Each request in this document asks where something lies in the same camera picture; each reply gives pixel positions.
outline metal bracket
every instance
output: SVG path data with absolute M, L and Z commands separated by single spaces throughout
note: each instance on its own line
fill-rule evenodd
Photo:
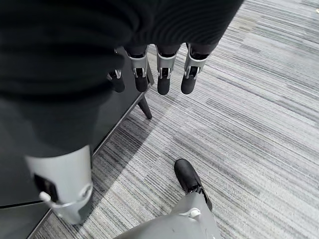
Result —
M 194 76 L 194 79 L 196 80 L 198 74 L 203 70 L 203 67 L 206 63 L 207 58 L 202 59 L 202 60 L 196 60 L 196 59 L 192 58 L 190 55 L 190 49 L 191 49 L 191 46 L 188 48 L 188 53 L 187 53 L 185 66 L 184 66 L 184 70 L 185 70 L 184 75 L 185 75 L 186 79 L 188 79 L 191 67 L 197 67 L 197 71 L 196 71 L 196 74 Z
M 114 72 L 112 72 L 112 73 L 115 73 L 116 79 L 119 79 L 121 77 L 122 71 L 120 69 L 115 69 Z M 108 80 L 112 80 L 113 79 L 113 77 L 110 75 L 110 72 L 107 74 L 106 78 Z
M 91 152 L 88 145 L 56 157 L 25 157 L 33 178 L 38 176 L 55 187 L 56 195 L 38 186 L 42 199 L 56 214 L 70 224 L 82 223 L 88 216 L 93 191 Z
M 168 74 L 167 74 L 167 79 L 170 78 L 171 73 L 174 69 L 174 63 L 176 59 L 176 55 L 171 56 L 171 57 L 163 57 L 159 54 L 159 51 L 157 51 L 157 62 L 158 62 L 158 73 L 159 73 L 159 78 L 163 78 L 163 68 L 168 68 Z

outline striped carpet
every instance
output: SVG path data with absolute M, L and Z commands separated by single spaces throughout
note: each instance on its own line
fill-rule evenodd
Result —
M 51 215 L 36 238 L 113 238 L 167 214 L 182 197 L 172 165 L 190 160 L 224 239 L 319 238 L 318 0 L 247 0 L 199 75 L 147 93 L 94 160 L 83 226 Z M 149 48 L 154 76 L 156 50 Z

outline robotic finger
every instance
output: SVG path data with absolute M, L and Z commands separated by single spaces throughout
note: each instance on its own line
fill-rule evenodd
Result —
M 132 63 L 136 89 L 139 92 L 145 92 L 148 88 L 148 80 L 146 78 L 148 68 L 148 45 L 125 47 L 125 50 Z
M 187 44 L 188 53 L 184 66 L 184 76 L 181 83 L 181 91 L 188 95 L 192 93 L 198 74 L 203 70 L 206 60 L 217 44 L 200 45 Z
M 166 95 L 169 92 L 170 76 L 179 47 L 180 45 L 156 46 L 159 73 L 158 93 L 161 95 Z

